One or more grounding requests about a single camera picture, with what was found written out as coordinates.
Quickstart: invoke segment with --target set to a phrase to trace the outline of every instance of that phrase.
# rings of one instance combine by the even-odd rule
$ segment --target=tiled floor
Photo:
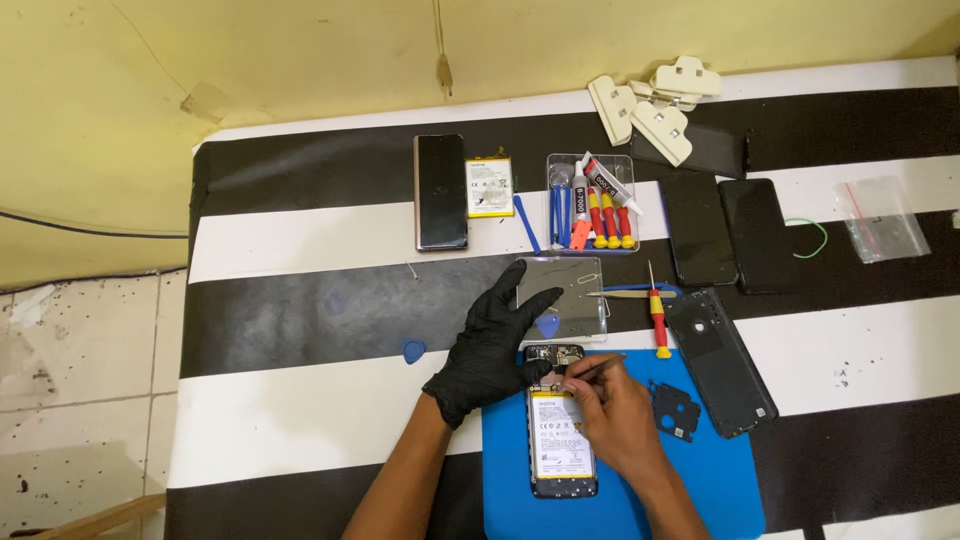
[[[0,296],[0,538],[163,491],[185,287],[181,271]],[[109,537],[159,540],[162,512]]]

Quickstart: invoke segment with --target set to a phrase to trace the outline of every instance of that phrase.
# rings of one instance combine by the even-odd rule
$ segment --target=yellow wall
[[[622,79],[680,54],[723,73],[944,55],[956,0],[6,0],[0,208],[185,231],[190,147],[222,127]],[[181,110],[181,102],[193,93]],[[184,264],[179,240],[0,220],[0,285]]]

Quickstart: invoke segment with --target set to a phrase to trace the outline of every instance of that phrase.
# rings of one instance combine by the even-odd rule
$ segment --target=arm
[[[475,408],[509,398],[550,372],[550,362],[516,365],[516,350],[534,320],[564,294],[542,291],[510,310],[527,270],[518,259],[467,312],[444,368],[423,386],[406,429],[357,506],[344,538],[423,538],[446,446]]]
[[[420,394],[406,429],[344,532],[359,538],[423,538],[453,430],[437,401]]]
[[[584,414],[584,437],[597,457],[630,483],[657,540],[709,540],[683,481],[670,465],[654,424],[650,394],[616,353],[571,364],[564,388]],[[577,379],[598,367],[587,380]]]

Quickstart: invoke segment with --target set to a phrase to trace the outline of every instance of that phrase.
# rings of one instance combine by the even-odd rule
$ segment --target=green wire
[[[816,221],[813,221],[812,219],[806,219],[805,217],[788,217],[788,218],[786,218],[786,219],[783,220],[783,223],[790,223],[791,221],[803,221],[804,223],[809,223],[810,225],[816,225],[816,226],[817,226],[817,229],[820,229],[820,232],[824,234],[824,243],[820,244],[820,247],[817,248],[816,251],[814,251],[814,252],[811,253],[810,255],[797,255],[797,254],[793,254],[794,257],[796,257],[796,258],[811,258],[811,257],[814,257],[815,255],[817,255],[818,253],[820,253],[820,250],[822,250],[822,249],[824,249],[825,247],[827,247],[828,235],[827,235],[827,230],[824,229],[824,226],[823,226],[823,225],[820,225],[819,223],[817,223]]]

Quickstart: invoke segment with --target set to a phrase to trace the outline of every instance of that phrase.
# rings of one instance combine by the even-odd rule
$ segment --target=black cable
[[[43,227],[60,229],[61,231],[70,231],[71,233],[98,234],[100,236],[120,236],[123,238],[162,238],[162,239],[175,239],[175,240],[186,240],[190,238],[190,236],[186,234],[111,233],[109,231],[93,231],[91,229],[80,229],[77,227],[60,225],[58,223],[50,223],[49,221],[41,221],[39,219],[34,219],[32,217],[16,215],[14,213],[7,213],[4,211],[0,211],[0,217],[6,217],[16,221],[22,221],[24,223],[32,223],[34,225],[41,225]]]
[[[164,274],[173,274],[174,272],[179,272],[180,270],[186,270],[186,266],[178,266],[177,268],[169,268],[167,270],[154,270],[153,272],[147,272],[146,274],[111,274],[107,276],[90,276],[88,278],[63,278],[60,280],[51,280],[49,282],[27,285],[25,287],[20,287],[18,289],[0,288],[0,294],[13,294],[17,292],[24,292],[24,291],[36,289],[39,287],[45,287],[47,285],[56,285],[60,283],[95,282],[97,280],[125,280],[127,278],[150,278],[151,276],[162,276]]]

